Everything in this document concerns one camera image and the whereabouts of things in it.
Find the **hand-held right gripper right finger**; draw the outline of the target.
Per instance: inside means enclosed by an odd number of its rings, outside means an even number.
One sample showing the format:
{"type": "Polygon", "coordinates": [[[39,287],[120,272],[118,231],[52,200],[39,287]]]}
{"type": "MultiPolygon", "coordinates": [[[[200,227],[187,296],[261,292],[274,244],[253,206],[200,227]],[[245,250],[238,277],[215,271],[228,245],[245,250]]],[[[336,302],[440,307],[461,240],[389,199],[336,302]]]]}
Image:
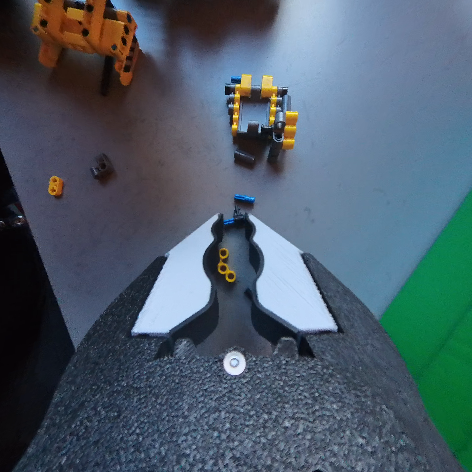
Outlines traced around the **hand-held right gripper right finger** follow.
{"type": "Polygon", "coordinates": [[[294,334],[337,332],[302,251],[248,213],[245,235],[256,272],[256,307],[294,334]]]}

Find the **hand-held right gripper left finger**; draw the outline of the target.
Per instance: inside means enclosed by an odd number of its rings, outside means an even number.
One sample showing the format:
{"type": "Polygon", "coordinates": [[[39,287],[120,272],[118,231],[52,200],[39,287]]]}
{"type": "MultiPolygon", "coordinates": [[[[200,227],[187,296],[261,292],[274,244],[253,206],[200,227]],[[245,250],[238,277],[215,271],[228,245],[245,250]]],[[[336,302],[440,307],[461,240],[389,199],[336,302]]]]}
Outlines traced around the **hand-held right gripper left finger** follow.
{"type": "Polygon", "coordinates": [[[131,330],[132,336],[170,335],[210,300],[204,253],[214,242],[212,216],[166,254],[166,261],[131,330]]]}

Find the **green plastic bin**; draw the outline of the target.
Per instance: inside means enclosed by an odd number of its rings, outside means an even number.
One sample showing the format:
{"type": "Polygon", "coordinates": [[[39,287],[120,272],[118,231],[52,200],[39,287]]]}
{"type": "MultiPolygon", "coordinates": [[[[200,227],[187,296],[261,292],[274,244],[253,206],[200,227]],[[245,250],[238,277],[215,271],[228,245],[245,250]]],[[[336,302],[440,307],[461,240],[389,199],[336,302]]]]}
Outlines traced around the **green plastic bin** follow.
{"type": "Polygon", "coordinates": [[[472,470],[472,193],[381,318],[429,416],[472,470]]]}

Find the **grey desk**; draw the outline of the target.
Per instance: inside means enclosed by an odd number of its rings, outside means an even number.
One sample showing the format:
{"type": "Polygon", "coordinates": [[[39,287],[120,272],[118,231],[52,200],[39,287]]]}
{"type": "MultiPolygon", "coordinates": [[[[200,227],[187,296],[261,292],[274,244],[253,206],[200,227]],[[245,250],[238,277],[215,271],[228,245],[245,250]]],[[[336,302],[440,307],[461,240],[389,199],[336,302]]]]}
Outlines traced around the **grey desk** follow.
{"type": "Polygon", "coordinates": [[[236,192],[381,316],[471,187],[471,1],[113,3],[141,51],[103,97],[101,57],[45,68],[33,2],[1,1],[1,150],[74,345],[236,192]],[[298,112],[276,162],[271,139],[232,136],[225,84],[243,74],[298,112]]]}

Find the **yellow triangular hole connector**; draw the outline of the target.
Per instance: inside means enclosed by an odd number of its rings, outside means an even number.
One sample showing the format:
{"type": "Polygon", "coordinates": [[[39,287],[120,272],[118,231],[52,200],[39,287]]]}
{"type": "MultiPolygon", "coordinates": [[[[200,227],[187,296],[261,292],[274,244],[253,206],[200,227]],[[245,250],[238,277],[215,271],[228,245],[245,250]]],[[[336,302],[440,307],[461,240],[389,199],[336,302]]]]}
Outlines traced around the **yellow triangular hole connector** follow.
{"type": "Polygon", "coordinates": [[[217,265],[217,271],[219,274],[225,276],[225,279],[229,283],[233,283],[236,281],[236,273],[231,270],[228,266],[228,257],[229,257],[229,251],[227,248],[222,247],[219,249],[219,262],[217,265]]]}

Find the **dark grey block piece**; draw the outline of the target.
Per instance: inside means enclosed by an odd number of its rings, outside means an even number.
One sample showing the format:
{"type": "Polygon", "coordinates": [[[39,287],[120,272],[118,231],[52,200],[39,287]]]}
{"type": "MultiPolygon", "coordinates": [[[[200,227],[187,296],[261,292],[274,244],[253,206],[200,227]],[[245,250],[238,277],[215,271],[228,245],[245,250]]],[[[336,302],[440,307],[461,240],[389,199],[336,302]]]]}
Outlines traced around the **dark grey block piece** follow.
{"type": "Polygon", "coordinates": [[[106,154],[100,153],[96,156],[95,165],[91,168],[91,174],[95,180],[108,180],[114,172],[115,169],[106,154]]]}

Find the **grey connector with yellow piece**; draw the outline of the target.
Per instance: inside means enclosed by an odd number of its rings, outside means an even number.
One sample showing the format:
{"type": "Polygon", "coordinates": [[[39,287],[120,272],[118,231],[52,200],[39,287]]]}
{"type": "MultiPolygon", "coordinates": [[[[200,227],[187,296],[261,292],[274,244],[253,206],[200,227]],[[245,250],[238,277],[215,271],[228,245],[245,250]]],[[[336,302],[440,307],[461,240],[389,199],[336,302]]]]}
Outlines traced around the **grey connector with yellow piece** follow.
{"type": "Polygon", "coordinates": [[[280,151],[292,150],[295,145],[298,112],[291,110],[291,97],[288,94],[273,95],[270,98],[268,162],[276,162],[280,151]]]}

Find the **yellow brick beam assembly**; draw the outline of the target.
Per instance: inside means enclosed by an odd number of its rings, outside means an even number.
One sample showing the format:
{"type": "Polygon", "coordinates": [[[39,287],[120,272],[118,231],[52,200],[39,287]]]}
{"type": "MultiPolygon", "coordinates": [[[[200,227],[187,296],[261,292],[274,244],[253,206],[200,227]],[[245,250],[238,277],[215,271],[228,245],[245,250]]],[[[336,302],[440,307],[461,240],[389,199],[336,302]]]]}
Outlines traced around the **yellow brick beam assembly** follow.
{"type": "Polygon", "coordinates": [[[40,0],[34,5],[32,31],[41,39],[39,62],[54,68],[63,49],[104,56],[101,94],[107,95],[112,67],[127,86],[139,52],[132,15],[105,0],[40,0]]]}

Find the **yellow grey brick frame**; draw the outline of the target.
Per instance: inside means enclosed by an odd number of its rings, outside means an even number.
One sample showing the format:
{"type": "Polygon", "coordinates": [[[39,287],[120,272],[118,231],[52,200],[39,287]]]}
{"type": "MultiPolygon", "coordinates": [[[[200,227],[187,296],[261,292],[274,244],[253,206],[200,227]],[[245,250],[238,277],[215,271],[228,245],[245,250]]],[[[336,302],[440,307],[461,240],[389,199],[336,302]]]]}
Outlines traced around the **yellow grey brick frame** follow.
{"type": "Polygon", "coordinates": [[[225,94],[233,137],[283,140],[291,97],[286,87],[273,85],[271,75],[260,86],[251,84],[250,74],[232,76],[225,94]]]}

